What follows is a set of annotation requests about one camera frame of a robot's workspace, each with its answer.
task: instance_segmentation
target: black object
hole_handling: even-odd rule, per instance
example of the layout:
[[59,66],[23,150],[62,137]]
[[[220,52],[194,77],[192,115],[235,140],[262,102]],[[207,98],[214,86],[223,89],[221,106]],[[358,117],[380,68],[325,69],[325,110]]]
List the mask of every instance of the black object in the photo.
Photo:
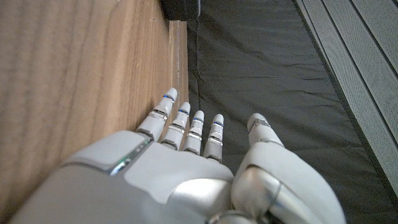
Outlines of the black object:
[[202,0],[201,16],[188,23],[188,71],[191,110],[205,112],[204,127],[224,116],[223,164],[233,172],[249,149],[246,122],[260,113],[324,176],[348,223],[398,223],[371,151],[291,0]]
[[171,21],[192,21],[200,15],[200,0],[162,0],[165,17]]

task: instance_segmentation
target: robotic hand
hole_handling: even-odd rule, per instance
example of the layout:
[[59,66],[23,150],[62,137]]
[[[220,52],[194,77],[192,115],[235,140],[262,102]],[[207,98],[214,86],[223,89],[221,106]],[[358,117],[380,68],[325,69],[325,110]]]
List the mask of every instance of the robotic hand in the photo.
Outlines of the robotic hand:
[[180,149],[189,103],[158,142],[176,98],[171,88],[135,133],[117,132],[72,155],[11,223],[345,223],[327,182],[260,114],[249,118],[251,148],[235,177],[221,164],[220,114],[202,156],[202,111]]

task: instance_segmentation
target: robot finger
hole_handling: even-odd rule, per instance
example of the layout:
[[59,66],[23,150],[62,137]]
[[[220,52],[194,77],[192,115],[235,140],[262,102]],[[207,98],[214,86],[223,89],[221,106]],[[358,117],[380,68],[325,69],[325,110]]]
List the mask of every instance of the robot finger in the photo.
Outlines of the robot finger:
[[222,162],[223,154],[223,128],[224,117],[218,114],[211,124],[209,138],[207,140],[203,157],[215,162]]
[[184,135],[185,126],[187,125],[190,110],[191,106],[188,102],[182,104],[175,119],[172,124],[170,124],[160,143],[175,150],[180,149],[181,140]]
[[181,151],[192,152],[199,156],[201,146],[201,132],[203,129],[203,122],[205,114],[202,111],[197,111],[193,116],[191,128],[185,139],[184,146]]
[[248,131],[250,146],[254,145],[256,142],[274,142],[284,146],[266,118],[259,113],[254,113],[250,116]]
[[177,99],[177,91],[171,88],[140,124],[136,132],[143,133],[157,141],[162,134],[167,118],[170,116],[175,99]]

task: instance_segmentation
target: perforated gray surface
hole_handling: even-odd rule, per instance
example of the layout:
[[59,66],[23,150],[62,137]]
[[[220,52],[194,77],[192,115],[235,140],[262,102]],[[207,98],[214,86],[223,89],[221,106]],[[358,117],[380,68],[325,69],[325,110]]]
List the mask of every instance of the perforated gray surface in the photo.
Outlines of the perforated gray surface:
[[[398,140],[398,79],[347,0],[324,1],[365,84],[382,113],[395,139]],[[380,17],[380,21],[389,23]]]
[[389,131],[390,127],[397,134],[397,78],[347,0],[324,1],[328,11],[319,0],[303,3],[345,97],[397,194],[398,152]]
[[353,0],[380,47],[398,70],[398,8],[390,1]]

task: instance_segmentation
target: wooden panel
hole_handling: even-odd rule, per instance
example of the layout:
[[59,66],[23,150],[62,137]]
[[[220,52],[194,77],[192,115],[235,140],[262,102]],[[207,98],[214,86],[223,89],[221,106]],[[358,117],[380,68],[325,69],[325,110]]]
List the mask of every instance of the wooden panel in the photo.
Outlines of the wooden panel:
[[0,222],[75,151],[188,101],[186,23],[158,0],[0,3]]

